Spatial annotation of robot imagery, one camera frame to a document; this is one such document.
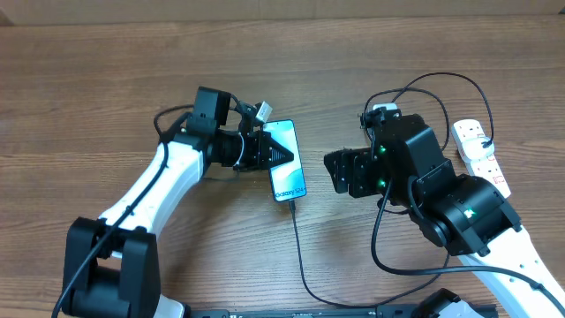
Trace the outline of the white power strip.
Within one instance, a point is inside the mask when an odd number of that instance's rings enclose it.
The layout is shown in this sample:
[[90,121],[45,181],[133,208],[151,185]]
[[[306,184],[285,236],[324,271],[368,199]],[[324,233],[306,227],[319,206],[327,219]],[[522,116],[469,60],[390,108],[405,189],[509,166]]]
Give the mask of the white power strip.
[[507,199],[511,195],[509,185],[494,156],[494,144],[488,144],[490,139],[480,122],[459,120],[452,125],[451,133],[469,174],[486,179]]

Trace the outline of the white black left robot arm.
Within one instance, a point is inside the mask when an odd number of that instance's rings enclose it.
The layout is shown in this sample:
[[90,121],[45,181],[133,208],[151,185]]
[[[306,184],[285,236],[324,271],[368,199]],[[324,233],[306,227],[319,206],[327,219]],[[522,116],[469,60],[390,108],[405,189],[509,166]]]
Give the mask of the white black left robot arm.
[[189,317],[189,305],[162,293],[157,240],[179,202],[209,166],[273,170],[298,158],[269,121],[266,102],[199,87],[194,103],[157,127],[154,159],[128,192],[98,218],[77,218],[66,236],[61,294],[53,316]]

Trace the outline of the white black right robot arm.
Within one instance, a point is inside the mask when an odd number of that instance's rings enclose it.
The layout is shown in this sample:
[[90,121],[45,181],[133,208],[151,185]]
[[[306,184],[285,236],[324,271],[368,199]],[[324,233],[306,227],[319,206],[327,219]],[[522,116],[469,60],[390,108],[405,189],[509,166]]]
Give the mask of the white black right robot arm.
[[374,110],[363,123],[368,148],[325,155],[337,193],[380,194],[407,208],[423,236],[459,258],[458,267],[393,269],[399,276],[471,272],[512,317],[562,317],[564,290],[540,259],[517,212],[484,178],[456,174],[433,129],[419,115]]

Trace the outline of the blue Galaxy smartphone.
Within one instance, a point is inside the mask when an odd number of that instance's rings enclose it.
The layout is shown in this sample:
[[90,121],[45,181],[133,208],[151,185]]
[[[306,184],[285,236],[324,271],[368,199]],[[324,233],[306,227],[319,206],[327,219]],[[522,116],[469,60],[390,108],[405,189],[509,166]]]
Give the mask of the blue Galaxy smartphone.
[[269,169],[274,200],[290,201],[306,196],[304,171],[301,163],[298,137],[291,119],[268,122],[263,131],[274,135],[275,140],[294,153],[294,160]]

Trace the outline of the white charger plug adapter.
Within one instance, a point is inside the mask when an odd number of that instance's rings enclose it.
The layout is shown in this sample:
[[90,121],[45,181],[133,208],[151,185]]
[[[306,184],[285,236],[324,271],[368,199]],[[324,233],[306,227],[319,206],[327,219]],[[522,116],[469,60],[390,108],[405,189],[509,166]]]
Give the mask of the white charger plug adapter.
[[459,153],[466,163],[476,162],[494,153],[494,143],[486,136],[466,139],[459,145]]

